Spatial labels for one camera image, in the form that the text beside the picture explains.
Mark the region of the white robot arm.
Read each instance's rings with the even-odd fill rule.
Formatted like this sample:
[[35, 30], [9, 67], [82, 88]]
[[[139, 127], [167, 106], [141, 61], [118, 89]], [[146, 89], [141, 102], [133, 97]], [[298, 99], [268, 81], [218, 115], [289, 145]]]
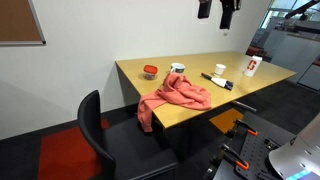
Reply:
[[236, 149], [223, 143], [204, 179], [211, 177], [214, 167], [228, 161], [230, 174], [245, 180], [319, 180], [320, 114], [296, 136], [270, 125], [263, 131], [253, 127], [253, 122], [263, 119], [248, 114], [234, 121], [230, 143]]

